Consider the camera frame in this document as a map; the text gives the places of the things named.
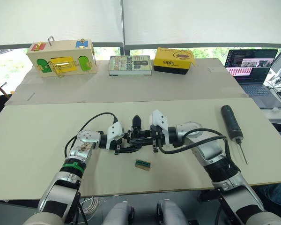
book cover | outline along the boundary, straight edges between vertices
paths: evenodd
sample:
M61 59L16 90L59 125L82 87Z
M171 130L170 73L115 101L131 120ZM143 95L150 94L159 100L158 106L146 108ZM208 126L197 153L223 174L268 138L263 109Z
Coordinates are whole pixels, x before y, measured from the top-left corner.
M111 56L109 75L151 75L152 65L150 56L120 55Z

green band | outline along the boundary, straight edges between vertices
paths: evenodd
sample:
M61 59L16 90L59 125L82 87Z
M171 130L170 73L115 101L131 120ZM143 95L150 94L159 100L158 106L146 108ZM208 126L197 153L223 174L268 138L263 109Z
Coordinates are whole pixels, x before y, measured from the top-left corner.
M75 169L78 169L80 170L82 173L84 173L84 170L78 166L78 163L77 162L74 162L74 163L68 163L68 164L63 164L62 167L73 167Z

yellow panel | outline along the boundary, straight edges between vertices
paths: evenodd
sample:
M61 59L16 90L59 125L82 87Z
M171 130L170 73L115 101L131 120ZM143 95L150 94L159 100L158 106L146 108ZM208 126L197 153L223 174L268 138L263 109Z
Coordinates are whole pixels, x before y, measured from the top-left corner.
M58 75L77 70L73 57L53 58L51 63Z

metal handle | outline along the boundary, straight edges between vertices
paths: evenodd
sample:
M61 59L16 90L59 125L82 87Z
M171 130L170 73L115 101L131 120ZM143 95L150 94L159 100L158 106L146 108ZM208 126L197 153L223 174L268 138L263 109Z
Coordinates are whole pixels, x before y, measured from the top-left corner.
M48 38L48 42L49 42L49 45L50 45L50 46L52 46L51 41L50 41L51 38L52 38L53 41L55 41L53 35L51 35L51 36Z

